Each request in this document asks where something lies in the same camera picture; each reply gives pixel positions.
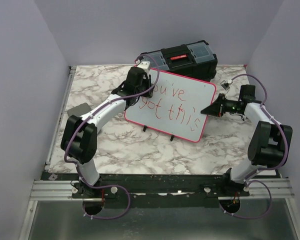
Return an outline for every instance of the red label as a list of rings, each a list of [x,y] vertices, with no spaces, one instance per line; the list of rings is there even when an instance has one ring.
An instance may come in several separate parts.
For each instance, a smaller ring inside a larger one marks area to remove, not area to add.
[[[177,59],[183,59],[183,58],[186,58],[186,57],[187,57],[187,54],[183,54],[183,55],[180,55],[180,56],[173,56],[170,59],[173,61],[173,60],[177,60]]]

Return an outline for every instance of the black toolbox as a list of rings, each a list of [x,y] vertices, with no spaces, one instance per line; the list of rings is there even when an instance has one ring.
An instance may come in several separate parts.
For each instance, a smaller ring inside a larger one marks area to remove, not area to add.
[[[210,82],[217,73],[217,55],[205,40],[142,54],[151,56],[162,71],[207,82]],[[156,68],[151,59],[146,56],[143,59],[151,62],[151,68]]]

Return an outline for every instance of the toolbox lid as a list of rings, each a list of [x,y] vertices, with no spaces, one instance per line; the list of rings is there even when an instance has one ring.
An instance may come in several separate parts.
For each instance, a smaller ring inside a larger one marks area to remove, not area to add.
[[[162,70],[162,71],[169,70],[169,67],[168,67],[166,60],[164,59],[164,56],[162,55],[161,51],[147,53],[147,55],[152,57],[156,61],[156,63],[159,66],[159,70]],[[155,63],[149,57],[143,56],[143,59],[151,62],[151,64],[150,64],[151,68],[154,68],[154,69],[157,68]]]
[[[206,45],[204,42],[189,44],[187,47],[191,51],[191,54],[197,64],[215,59],[210,46]]]

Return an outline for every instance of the screw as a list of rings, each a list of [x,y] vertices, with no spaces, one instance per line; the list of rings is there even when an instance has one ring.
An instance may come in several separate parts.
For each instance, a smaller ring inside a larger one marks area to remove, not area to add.
[[[73,188],[71,189],[71,192],[72,192],[73,194],[76,194],[76,193],[78,192],[78,189],[76,189],[75,187],[73,187]]]
[[[118,188],[116,186],[111,187],[111,193],[115,194],[118,192]]]
[[[205,188],[204,188],[204,191],[208,194],[208,193],[211,192],[211,188],[210,188],[210,187],[205,187]]]

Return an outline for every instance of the whiteboard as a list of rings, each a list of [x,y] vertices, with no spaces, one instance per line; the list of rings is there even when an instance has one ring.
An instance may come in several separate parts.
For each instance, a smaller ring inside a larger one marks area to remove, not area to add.
[[[154,83],[157,70],[151,69],[150,74]],[[212,103],[216,89],[210,82],[160,71],[152,97],[141,97],[125,111],[124,117],[129,122],[197,143],[208,117],[200,111]]]

